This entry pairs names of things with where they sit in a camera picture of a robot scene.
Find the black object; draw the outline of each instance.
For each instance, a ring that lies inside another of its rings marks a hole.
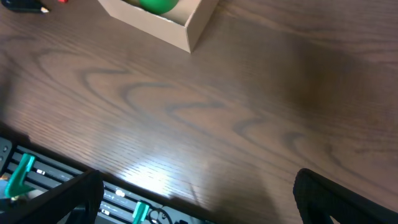
[[[23,206],[0,214],[0,220],[1,223],[57,223],[70,212],[66,224],[91,224],[103,194],[101,173],[87,171]]]
[[[1,4],[14,12],[49,12],[49,10],[41,2],[36,0],[1,0]]]
[[[294,198],[304,224],[398,223],[398,213],[384,208],[309,170],[298,172]]]
[[[10,177],[19,165],[22,155],[25,153],[34,155],[35,163],[32,170],[27,174],[24,184],[46,193],[59,187],[64,187],[64,185],[70,183],[71,180],[81,177],[85,172],[92,171],[92,168],[32,144],[26,135],[16,133],[0,125],[0,157],[3,158],[0,160],[0,175]],[[183,203],[181,202],[170,201],[170,199],[160,197],[144,189],[140,189],[139,187],[127,184],[110,175],[100,174],[100,176],[104,181],[101,180],[100,186],[93,185],[91,189],[103,189],[102,195],[98,197],[100,201],[99,208],[95,211],[96,224],[131,224],[133,219],[132,214],[138,202],[145,202],[150,205],[149,212],[151,215],[146,217],[144,223],[149,224],[156,222],[174,224],[179,223],[180,220],[185,220],[189,224],[212,224],[212,222],[207,221],[211,215],[204,210],[195,208],[192,205],[187,206],[186,203],[182,205]],[[0,207],[0,209],[8,213],[15,209],[15,207],[21,209],[27,208],[27,204],[19,204],[13,205],[12,209],[8,209],[8,204],[9,202],[5,200],[4,206]],[[58,208],[63,206],[63,203],[57,204]],[[73,205],[66,208],[65,211],[71,210],[71,207],[73,207]],[[77,217],[77,220],[79,220],[79,216],[83,211],[85,211],[85,206],[83,206],[83,208],[74,209],[69,218]],[[5,218],[0,216],[0,223],[11,222],[6,222]]]

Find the wooden table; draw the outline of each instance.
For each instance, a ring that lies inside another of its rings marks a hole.
[[[308,167],[398,211],[398,2],[221,1],[193,54],[95,0],[0,9],[2,120],[237,223],[301,223]]]

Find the black rack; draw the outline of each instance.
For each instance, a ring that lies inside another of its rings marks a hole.
[[[21,144],[12,143],[6,138],[0,138],[0,174],[10,177],[20,163],[22,155],[25,153],[35,156],[36,159],[24,183],[43,192],[62,185],[87,171],[87,169],[82,169],[81,167],[75,168],[66,165],[48,155],[45,156],[33,150],[33,145],[28,145],[31,146],[30,149]],[[144,197],[142,194],[136,194],[131,190],[126,190],[117,184],[111,184],[107,181],[103,181],[103,187],[104,194],[99,206],[96,223],[103,223],[104,221],[118,224],[132,223],[132,215],[137,202],[145,202],[150,205],[150,211],[162,211],[167,214],[164,215],[162,212],[153,212],[151,214],[150,212],[146,220],[144,220],[144,224],[151,224],[156,222],[156,220],[159,220],[162,224],[169,224],[167,216],[171,218],[171,224],[211,223],[204,219],[199,219],[194,215],[189,215],[185,211],[177,210],[161,202],[161,200],[156,200],[156,197],[150,200],[148,195],[151,195],[151,193],[146,193]]]

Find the wood grain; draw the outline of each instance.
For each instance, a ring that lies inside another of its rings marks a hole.
[[[303,167],[398,211],[398,2],[221,1],[191,55],[45,3],[0,9],[2,119],[33,142],[231,223],[301,223]]]

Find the black plastic part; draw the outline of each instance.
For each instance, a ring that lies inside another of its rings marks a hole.
[[[10,155],[12,152],[11,141],[0,138],[0,174],[4,173],[7,164],[10,161]]]
[[[294,198],[304,224],[398,223],[398,213],[309,170],[298,172]]]
[[[71,212],[67,224],[94,223],[104,194],[101,173],[87,171],[26,205],[0,214],[1,223],[57,223]],[[85,209],[73,210],[79,205]]]
[[[1,4],[14,12],[42,13],[41,8],[45,7],[36,0],[1,0]]]

